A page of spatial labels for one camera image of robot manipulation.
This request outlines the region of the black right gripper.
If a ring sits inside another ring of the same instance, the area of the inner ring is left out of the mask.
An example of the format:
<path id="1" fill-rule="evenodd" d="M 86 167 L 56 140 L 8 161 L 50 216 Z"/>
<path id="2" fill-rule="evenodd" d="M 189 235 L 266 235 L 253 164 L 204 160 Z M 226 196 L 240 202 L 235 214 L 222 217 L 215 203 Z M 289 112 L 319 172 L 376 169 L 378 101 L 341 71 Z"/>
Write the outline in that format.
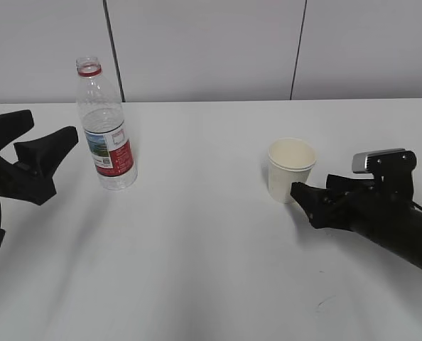
<path id="1" fill-rule="evenodd" d="M 329 174 L 325 188 L 291 185 L 291 197 L 314 228 L 354 232 L 378 245 L 408 244 L 416 238 L 411 206 L 378 192 L 373 179 Z"/>

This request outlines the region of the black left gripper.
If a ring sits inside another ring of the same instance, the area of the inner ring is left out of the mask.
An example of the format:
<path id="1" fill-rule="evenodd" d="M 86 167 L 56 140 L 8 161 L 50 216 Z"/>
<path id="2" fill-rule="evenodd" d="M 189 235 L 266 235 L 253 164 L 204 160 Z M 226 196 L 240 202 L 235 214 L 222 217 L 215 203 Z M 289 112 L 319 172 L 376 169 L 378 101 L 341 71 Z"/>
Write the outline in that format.
<path id="1" fill-rule="evenodd" d="M 0 149 L 33 127 L 29 109 L 0 114 Z M 15 143 L 15 163 L 0 156 L 0 196 L 43 205 L 57 194 L 53 175 L 77 143 L 77 129 L 73 126 Z"/>

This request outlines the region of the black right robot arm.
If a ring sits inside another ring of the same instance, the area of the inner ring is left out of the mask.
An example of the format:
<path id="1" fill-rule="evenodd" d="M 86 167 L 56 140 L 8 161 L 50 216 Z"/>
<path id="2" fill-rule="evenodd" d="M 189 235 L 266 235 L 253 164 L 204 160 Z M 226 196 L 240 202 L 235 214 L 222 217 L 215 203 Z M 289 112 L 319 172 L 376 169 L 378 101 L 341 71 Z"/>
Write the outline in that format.
<path id="1" fill-rule="evenodd" d="M 330 174 L 325 189 L 294 182 L 291 197 L 313 228 L 354 232 L 422 269 L 422 211 L 375 180 Z"/>

